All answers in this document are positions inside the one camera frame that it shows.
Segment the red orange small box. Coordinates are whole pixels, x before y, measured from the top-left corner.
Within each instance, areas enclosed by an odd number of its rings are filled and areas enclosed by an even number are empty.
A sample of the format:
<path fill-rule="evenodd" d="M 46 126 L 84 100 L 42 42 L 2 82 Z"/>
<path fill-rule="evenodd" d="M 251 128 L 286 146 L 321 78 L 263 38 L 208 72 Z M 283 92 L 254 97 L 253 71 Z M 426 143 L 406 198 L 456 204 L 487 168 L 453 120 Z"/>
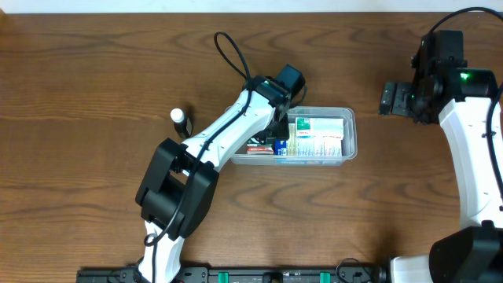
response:
<path fill-rule="evenodd" d="M 271 144 L 247 144 L 248 155 L 273 155 L 274 149 Z"/>

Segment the white green medicine box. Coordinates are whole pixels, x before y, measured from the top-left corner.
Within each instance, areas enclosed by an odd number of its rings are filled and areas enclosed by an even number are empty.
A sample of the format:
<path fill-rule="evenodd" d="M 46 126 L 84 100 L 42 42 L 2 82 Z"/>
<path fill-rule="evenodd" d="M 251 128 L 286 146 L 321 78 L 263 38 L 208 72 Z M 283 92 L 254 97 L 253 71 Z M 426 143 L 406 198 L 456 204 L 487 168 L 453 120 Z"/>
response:
<path fill-rule="evenodd" d="M 337 138 L 344 136 L 343 119 L 336 118 L 296 118 L 297 137 Z"/>

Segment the black bottle white cap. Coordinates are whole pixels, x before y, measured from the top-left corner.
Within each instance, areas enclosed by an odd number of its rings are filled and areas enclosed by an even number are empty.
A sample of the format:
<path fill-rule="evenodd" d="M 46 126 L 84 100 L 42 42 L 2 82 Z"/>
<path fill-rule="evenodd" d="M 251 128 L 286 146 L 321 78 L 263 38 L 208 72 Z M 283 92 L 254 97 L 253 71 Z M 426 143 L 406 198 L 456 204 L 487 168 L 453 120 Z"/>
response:
<path fill-rule="evenodd" d="M 187 139 L 192 135 L 192 122 L 181 108 L 173 108 L 170 117 L 180 138 Z"/>

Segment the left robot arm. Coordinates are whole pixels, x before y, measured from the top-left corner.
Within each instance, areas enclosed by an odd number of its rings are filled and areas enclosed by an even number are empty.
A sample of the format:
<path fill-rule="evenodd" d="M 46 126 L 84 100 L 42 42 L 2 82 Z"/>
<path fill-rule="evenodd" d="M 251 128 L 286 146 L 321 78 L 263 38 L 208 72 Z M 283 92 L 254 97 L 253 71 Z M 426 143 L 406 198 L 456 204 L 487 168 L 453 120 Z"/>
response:
<path fill-rule="evenodd" d="M 274 78 L 258 75 L 208 128 L 157 146 L 135 197 L 147 232 L 135 281 L 174 280 L 184 241 L 208 213 L 222 167 L 247 140 L 278 124 L 305 84 L 289 64 Z"/>

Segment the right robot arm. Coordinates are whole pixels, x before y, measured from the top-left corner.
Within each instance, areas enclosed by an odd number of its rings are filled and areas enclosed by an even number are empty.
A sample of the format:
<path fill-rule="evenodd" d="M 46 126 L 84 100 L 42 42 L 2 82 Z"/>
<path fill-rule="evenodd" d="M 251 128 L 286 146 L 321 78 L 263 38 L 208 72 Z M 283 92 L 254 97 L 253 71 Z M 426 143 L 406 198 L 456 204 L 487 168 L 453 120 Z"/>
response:
<path fill-rule="evenodd" d="M 469 68 L 461 31 L 430 31 L 411 59 L 410 83 L 384 86 L 379 114 L 438 124 L 448 141 L 460 198 L 460 229 L 426 255 L 398 256 L 389 282 L 502 280 L 502 134 L 499 88 Z"/>

